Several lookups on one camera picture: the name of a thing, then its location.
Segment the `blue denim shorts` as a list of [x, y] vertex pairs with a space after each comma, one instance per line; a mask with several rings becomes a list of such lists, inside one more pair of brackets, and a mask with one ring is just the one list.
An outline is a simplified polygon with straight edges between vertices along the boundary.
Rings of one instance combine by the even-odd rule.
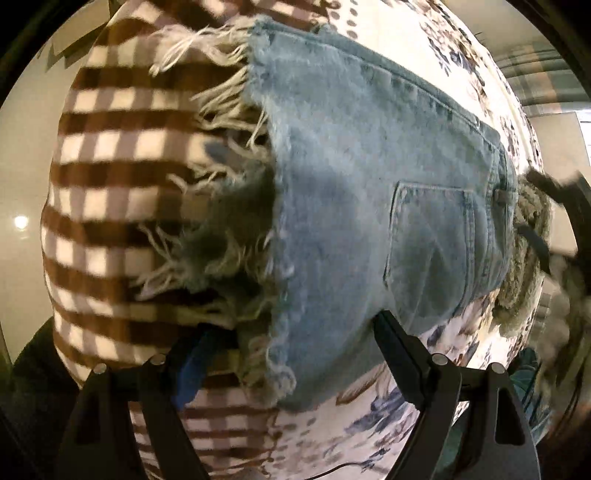
[[228, 132], [181, 185], [208, 213], [160, 249], [139, 298], [221, 290], [249, 323], [240, 377], [260, 404], [314, 408], [381, 363], [383, 310], [422, 334], [500, 286], [515, 168], [449, 95], [329, 27], [259, 16], [154, 40], [152, 75], [193, 58], [233, 74], [192, 99], [198, 126]]

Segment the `grey folded fluffy towel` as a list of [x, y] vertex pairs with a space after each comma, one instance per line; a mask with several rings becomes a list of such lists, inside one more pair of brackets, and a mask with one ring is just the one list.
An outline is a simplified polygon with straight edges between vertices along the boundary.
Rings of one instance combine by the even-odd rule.
[[[547, 242], [552, 223], [549, 198], [524, 176], [519, 177], [518, 192], [514, 229], [525, 225]], [[515, 233], [510, 268], [493, 310], [493, 324], [499, 327], [503, 337], [516, 335], [526, 323], [536, 306], [543, 278], [534, 248], [523, 236]]]

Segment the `floral bed blanket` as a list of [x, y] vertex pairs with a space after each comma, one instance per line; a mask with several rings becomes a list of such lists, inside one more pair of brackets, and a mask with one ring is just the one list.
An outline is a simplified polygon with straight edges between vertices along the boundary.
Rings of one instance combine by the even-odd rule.
[[[235, 75], [197, 52], [157, 74], [159, 31], [266, 15], [325, 24], [404, 65], [494, 127], [517, 170], [542, 163], [536, 133], [493, 56], [442, 1], [128, 1], [91, 47], [66, 97], [41, 216], [54, 344], [83, 383], [93, 367], [144, 363], [202, 320], [233, 325], [233, 295], [193, 297], [166, 266], [173, 239], [204, 219], [211, 188], [239, 169], [224, 131], [193, 119], [192, 96]], [[181, 422], [215, 479], [382, 479], [417, 415], [379, 366], [317, 409], [252, 407], [219, 357]]]

